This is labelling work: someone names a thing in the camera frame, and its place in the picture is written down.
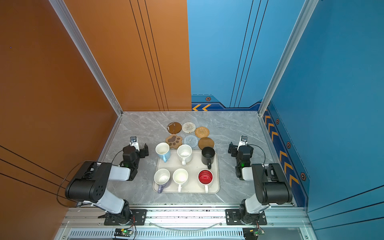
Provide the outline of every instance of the orange wall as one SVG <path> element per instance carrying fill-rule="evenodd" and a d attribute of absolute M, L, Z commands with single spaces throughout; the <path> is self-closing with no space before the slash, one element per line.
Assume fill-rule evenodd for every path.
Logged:
<path fill-rule="evenodd" d="M 65 3 L 124 111 L 190 111 L 186 0 Z"/>
<path fill-rule="evenodd" d="M 58 185 L 98 159 L 117 116 L 48 0 L 0 1 L 0 29 L 0 238 L 25 239 L 22 222 L 48 240 L 67 212 Z"/>

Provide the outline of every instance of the blue wall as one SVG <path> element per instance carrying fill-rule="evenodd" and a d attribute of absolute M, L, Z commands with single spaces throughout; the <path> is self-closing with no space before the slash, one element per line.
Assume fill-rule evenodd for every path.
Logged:
<path fill-rule="evenodd" d="M 310 178 L 320 240 L 359 239 L 353 230 L 368 239 L 383 223 L 354 223 L 384 216 L 384 204 L 354 210 L 384 197 L 369 191 L 384 184 L 383 9 L 384 1 L 320 0 L 272 98 Z"/>
<path fill-rule="evenodd" d="M 212 95 L 227 108 L 260 101 L 303 3 L 188 0 L 192 95 Z"/>

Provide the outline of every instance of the black mug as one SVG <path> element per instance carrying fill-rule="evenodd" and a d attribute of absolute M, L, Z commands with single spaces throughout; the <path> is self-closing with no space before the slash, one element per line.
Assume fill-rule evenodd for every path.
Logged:
<path fill-rule="evenodd" d="M 212 168 L 214 162 L 215 150 L 211 147 L 205 147 L 201 150 L 201 162 L 208 166 L 208 169 Z"/>

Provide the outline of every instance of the black mounting plate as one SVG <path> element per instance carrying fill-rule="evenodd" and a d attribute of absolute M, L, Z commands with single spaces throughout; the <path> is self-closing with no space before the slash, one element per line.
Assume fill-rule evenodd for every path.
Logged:
<path fill-rule="evenodd" d="M 265 213 L 252 214 L 255 215 L 255 221 L 250 225 L 267 225 Z M 227 219 L 227 225 L 245 225 L 241 222 L 240 219 L 240 210 L 239 209 L 226 209 L 225 216 Z"/>
<path fill-rule="evenodd" d="M 135 216 L 135 225 L 136 226 L 143 226 L 145 219 L 147 217 L 147 210 L 146 209 L 131 209 L 131 211 L 132 211 L 132 217 Z M 116 222 L 113 222 L 113 219 L 111 219 L 111 218 L 106 218 L 104 221 L 104 225 L 105 226 L 116 226 L 119 224 Z M 126 225 L 131 226 L 132 221 L 129 221 Z"/>

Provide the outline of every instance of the woven coaster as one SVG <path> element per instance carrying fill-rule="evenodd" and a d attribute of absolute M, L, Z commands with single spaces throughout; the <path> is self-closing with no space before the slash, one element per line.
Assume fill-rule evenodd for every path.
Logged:
<path fill-rule="evenodd" d="M 209 130 L 208 128 L 206 127 L 198 127 L 196 128 L 195 130 L 195 134 L 198 138 L 202 138 L 202 137 L 208 137 L 209 135 Z"/>
<path fill-rule="evenodd" d="M 176 134 L 171 134 L 169 137 L 166 138 L 166 143 L 168 143 L 170 148 L 175 148 L 177 149 L 180 147 L 182 143 L 183 138 L 176 135 Z"/>
<path fill-rule="evenodd" d="M 191 133 L 196 130 L 196 125 L 192 122 L 186 122 L 181 129 L 186 133 Z"/>
<path fill-rule="evenodd" d="M 195 135 L 188 135 L 184 138 L 184 144 L 189 145 L 191 148 L 197 146 L 199 139 Z"/>
<path fill-rule="evenodd" d="M 178 122 L 171 122 L 168 124 L 167 130 L 171 134 L 179 133 L 181 131 L 181 124 Z"/>
<path fill-rule="evenodd" d="M 214 141 L 208 137 L 203 137 L 199 141 L 199 148 L 201 150 L 203 150 L 203 148 L 205 148 L 205 147 L 212 147 L 213 148 L 214 146 L 215 146 Z"/>

